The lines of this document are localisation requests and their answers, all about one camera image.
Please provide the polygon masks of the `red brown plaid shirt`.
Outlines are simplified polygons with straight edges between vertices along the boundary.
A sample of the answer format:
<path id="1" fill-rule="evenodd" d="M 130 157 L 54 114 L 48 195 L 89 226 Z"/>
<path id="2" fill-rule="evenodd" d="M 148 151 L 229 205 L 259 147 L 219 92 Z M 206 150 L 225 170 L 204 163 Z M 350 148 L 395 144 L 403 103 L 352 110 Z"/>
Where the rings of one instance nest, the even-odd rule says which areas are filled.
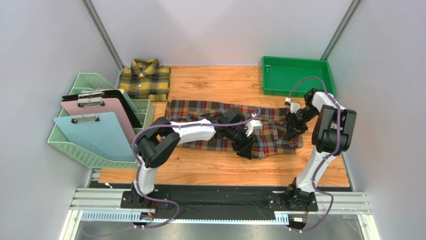
<path id="1" fill-rule="evenodd" d="M 208 117 L 224 114 L 231 108 L 239 109 L 249 118 L 256 107 L 241 104 L 222 103 L 204 100 L 170 100 L 166 104 L 165 117 L 171 122 L 195 122 Z M 295 154 L 297 149 L 303 147 L 303 138 L 298 136 L 291 140 L 285 140 L 286 108 L 261 107 L 260 116 L 262 130 L 252 133 L 254 143 L 252 146 L 252 158 L 264 159 L 279 154 Z M 232 152 L 232 144 L 228 139 L 213 138 L 210 141 L 193 141 L 184 143 L 182 148 Z"/>

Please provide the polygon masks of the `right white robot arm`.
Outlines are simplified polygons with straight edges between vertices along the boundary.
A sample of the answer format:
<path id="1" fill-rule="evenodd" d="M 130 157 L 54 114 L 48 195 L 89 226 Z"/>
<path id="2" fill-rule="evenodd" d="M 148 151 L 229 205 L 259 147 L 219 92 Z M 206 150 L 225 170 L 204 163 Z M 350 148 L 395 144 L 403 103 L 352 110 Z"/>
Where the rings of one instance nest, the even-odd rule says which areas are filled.
<path id="1" fill-rule="evenodd" d="M 312 153 L 307 165 L 287 188 L 290 201 L 310 202 L 316 185 L 328 165 L 342 152 L 349 149 L 357 113 L 341 106 L 334 96 L 324 90 L 313 88 L 305 96 L 305 107 L 285 99 L 289 112 L 286 114 L 285 140 L 292 140 L 308 130 L 307 123 L 314 117 L 317 122 L 312 131 Z"/>

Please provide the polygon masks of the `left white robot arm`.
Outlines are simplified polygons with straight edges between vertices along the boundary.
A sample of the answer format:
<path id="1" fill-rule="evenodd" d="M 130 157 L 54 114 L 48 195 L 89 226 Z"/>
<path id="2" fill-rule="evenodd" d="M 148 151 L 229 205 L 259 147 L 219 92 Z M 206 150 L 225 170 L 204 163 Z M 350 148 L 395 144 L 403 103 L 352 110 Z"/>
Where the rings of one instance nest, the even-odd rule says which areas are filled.
<path id="1" fill-rule="evenodd" d="M 133 186 L 138 195 L 146 197 L 154 191 L 158 168 L 162 166 L 179 145 L 225 139 L 240 157 L 252 159 L 255 142 L 252 133 L 263 125 L 257 119 L 261 110 L 256 108 L 250 118 L 236 107 L 224 114 L 198 121 L 174 122 L 158 118 L 151 126 L 138 132 L 131 144 L 138 168 Z"/>

